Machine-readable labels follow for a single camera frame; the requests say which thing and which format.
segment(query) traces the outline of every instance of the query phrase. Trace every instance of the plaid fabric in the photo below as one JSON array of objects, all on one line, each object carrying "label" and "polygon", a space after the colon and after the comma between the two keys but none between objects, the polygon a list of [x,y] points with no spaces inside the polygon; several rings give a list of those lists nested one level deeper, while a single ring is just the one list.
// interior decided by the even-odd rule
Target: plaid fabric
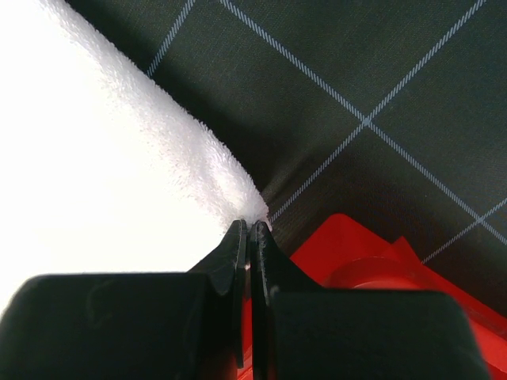
[{"label": "plaid fabric", "polygon": [[230,147],[288,254],[346,213],[507,316],[507,3],[69,3]]}]

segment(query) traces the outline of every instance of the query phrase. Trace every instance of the white fabric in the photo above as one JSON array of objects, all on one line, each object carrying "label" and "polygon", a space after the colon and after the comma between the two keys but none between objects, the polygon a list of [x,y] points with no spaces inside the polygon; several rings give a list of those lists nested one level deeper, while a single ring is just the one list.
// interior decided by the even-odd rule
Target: white fabric
[{"label": "white fabric", "polygon": [[0,317],[32,276],[185,271],[266,220],[230,151],[65,2],[0,4]]}]

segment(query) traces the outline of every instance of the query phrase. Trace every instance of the red plastic container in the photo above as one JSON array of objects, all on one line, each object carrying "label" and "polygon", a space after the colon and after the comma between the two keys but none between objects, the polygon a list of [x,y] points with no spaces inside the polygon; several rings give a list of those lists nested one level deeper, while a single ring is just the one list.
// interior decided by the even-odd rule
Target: red plastic container
[{"label": "red plastic container", "polygon": [[[401,237],[390,244],[346,215],[333,215],[292,255],[324,287],[435,290],[465,310],[493,380],[507,380],[507,319],[424,266]],[[244,309],[246,365],[238,379],[252,379],[251,304]]]}]

